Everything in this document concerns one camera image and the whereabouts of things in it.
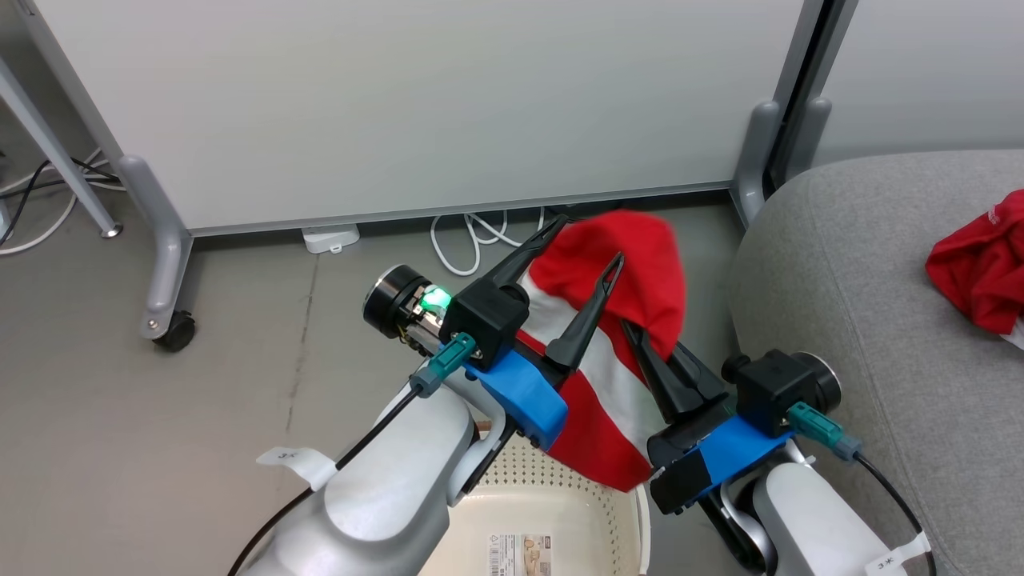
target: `red and white striped cloth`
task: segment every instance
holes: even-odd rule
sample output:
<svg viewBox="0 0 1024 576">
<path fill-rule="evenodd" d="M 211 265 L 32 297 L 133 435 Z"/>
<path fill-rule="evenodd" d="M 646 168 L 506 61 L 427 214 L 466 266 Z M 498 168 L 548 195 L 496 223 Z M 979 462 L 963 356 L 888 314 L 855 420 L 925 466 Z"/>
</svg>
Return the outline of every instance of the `red and white striped cloth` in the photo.
<svg viewBox="0 0 1024 576">
<path fill-rule="evenodd" d="M 620 251 L 626 264 L 580 370 L 561 388 L 568 418 L 548 453 L 594 482 L 627 491 L 650 476 L 647 439 L 666 424 L 620 321 L 645 327 L 663 358 L 672 353 L 686 301 L 672 229 L 629 211 L 566 227 L 520 281 L 529 295 L 529 318 L 519 339 L 543 354 Z"/>
</svg>

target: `red fabric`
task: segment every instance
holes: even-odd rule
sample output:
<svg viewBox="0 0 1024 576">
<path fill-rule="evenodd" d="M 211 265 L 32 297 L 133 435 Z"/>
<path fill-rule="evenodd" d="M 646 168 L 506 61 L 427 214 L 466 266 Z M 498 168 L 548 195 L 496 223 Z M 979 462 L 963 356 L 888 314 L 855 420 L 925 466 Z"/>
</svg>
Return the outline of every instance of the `red fabric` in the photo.
<svg viewBox="0 0 1024 576">
<path fill-rule="evenodd" d="M 617 252 L 623 252 L 626 263 L 598 327 L 611 341 L 617 360 L 643 382 L 620 321 L 628 319 L 645 327 L 663 358 L 672 354 L 683 326 L 683 269 L 672 229 L 665 221 L 614 211 L 571 224 L 534 261 L 529 276 L 540 290 L 579 311 Z M 543 353 L 541 342 L 521 332 L 520 339 Z M 569 412 L 565 428 L 549 451 L 552 457 L 586 478 L 623 491 L 648 479 L 646 449 L 638 450 L 635 442 L 623 436 L 582 371 L 568 378 L 560 394 Z"/>
<path fill-rule="evenodd" d="M 1009 334 L 1024 314 L 1024 190 L 936 244 L 925 270 L 972 322 Z"/>
</svg>

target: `white plastic box on floor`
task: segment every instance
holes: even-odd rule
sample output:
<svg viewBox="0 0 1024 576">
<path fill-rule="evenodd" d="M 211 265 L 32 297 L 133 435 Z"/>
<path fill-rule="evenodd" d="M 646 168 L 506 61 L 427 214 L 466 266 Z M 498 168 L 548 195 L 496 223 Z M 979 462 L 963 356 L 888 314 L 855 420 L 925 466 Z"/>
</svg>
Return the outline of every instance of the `white plastic box on floor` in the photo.
<svg viewBox="0 0 1024 576">
<path fill-rule="evenodd" d="M 650 558 L 643 486 L 591 482 L 514 437 L 420 576 L 637 576 Z"/>
</svg>

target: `red cloth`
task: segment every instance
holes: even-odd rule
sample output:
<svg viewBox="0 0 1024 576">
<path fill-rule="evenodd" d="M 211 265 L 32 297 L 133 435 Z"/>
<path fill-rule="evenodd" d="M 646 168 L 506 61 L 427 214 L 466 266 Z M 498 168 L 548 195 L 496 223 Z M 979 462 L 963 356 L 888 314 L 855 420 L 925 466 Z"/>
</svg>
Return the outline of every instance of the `red cloth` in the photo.
<svg viewBox="0 0 1024 576">
<path fill-rule="evenodd" d="M 925 270 L 972 322 L 1009 334 L 1024 314 L 1024 190 L 936 244 Z"/>
<path fill-rule="evenodd" d="M 543 353 L 620 251 L 626 263 L 604 316 L 580 370 L 561 388 L 568 418 L 549 454 L 590 480 L 626 491 L 650 476 L 647 438 L 666 424 L 620 321 L 645 327 L 654 349 L 663 358 L 672 354 L 686 301 L 672 229 L 658 218 L 629 211 L 567 227 L 523 279 L 530 315 L 519 338 Z"/>
</svg>

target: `white cable tag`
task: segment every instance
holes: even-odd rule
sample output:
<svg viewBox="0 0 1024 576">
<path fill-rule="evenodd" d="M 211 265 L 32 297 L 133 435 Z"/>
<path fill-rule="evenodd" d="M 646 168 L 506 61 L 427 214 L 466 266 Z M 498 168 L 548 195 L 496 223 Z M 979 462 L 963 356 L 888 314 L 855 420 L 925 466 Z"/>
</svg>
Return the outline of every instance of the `white cable tag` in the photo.
<svg viewBox="0 0 1024 576">
<path fill-rule="evenodd" d="M 867 576 L 877 576 L 878 574 L 895 572 L 903 566 L 904 562 L 910 560 L 911 558 L 921 556 L 931 549 L 932 544 L 928 541 L 928 536 L 922 532 L 918 534 L 918 537 L 913 540 L 910 540 L 895 550 L 887 552 L 886 554 L 874 559 L 872 562 L 867 563 L 867 565 L 864 566 L 864 572 L 867 573 Z"/>
<path fill-rule="evenodd" d="M 256 461 L 267 466 L 288 466 L 302 480 L 309 483 L 313 492 L 324 488 L 327 481 L 337 474 L 334 460 L 312 448 L 273 448 Z"/>
</svg>

